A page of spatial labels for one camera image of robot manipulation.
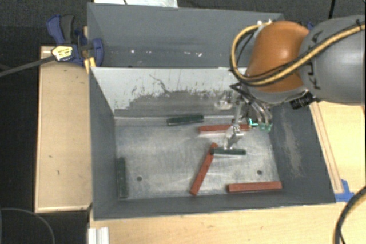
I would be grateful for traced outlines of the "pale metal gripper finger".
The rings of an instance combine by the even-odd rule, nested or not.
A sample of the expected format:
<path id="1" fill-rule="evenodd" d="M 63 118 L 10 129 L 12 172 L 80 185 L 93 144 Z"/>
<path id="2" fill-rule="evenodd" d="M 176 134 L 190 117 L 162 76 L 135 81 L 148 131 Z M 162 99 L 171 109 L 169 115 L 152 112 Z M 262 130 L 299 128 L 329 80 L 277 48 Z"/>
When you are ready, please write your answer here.
<path id="1" fill-rule="evenodd" d="M 236 128 L 231 126 L 225 133 L 225 149 L 232 149 L 236 144 Z"/>
<path id="2" fill-rule="evenodd" d="M 230 148 L 233 149 L 234 145 L 244 136 L 244 133 L 239 130 L 233 130 L 233 134 L 230 137 Z"/>

